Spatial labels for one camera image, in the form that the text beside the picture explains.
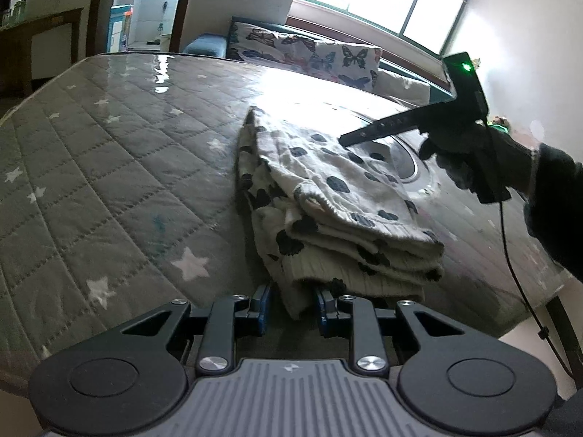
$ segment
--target pillow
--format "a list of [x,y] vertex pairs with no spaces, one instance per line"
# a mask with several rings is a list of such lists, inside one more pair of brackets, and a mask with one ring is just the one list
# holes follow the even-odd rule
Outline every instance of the pillow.
[[375,46],[317,41],[308,75],[372,92],[382,52]]
[[372,93],[379,97],[394,97],[416,106],[429,103],[431,86],[427,82],[379,69]]
[[233,22],[227,58],[307,74],[316,40]]

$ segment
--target metal bolt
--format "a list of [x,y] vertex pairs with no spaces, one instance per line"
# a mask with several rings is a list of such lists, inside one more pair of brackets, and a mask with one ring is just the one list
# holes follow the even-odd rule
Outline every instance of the metal bolt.
[[228,361],[223,357],[204,357],[198,364],[202,369],[206,369],[207,371],[220,371],[227,367]]
[[384,361],[381,357],[375,357],[374,355],[370,357],[362,357],[356,362],[356,364],[366,371],[378,371],[387,366],[386,361]]

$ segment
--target gray ribbed plate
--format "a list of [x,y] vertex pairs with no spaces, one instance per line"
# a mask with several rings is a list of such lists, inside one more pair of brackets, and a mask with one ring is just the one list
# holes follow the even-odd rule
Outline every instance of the gray ribbed plate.
[[175,414],[136,437],[445,435],[410,416],[385,381],[353,375],[340,360],[245,359],[231,375],[197,381]]

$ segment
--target cable clip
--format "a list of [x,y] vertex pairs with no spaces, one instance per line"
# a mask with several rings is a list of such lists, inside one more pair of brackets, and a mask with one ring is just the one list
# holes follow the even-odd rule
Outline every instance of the cable clip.
[[539,335],[539,337],[540,337],[541,340],[546,340],[547,338],[549,338],[549,328],[548,327],[542,327],[540,329],[540,332],[539,332],[538,335]]

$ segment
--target polka dot fabric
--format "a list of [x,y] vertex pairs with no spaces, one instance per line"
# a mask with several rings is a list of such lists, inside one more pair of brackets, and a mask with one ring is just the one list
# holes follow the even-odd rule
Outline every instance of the polka dot fabric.
[[418,227],[415,203],[376,143],[346,150],[253,107],[240,133],[238,179],[257,251],[292,317],[312,302],[306,280],[422,300],[423,286],[442,275],[443,244]]

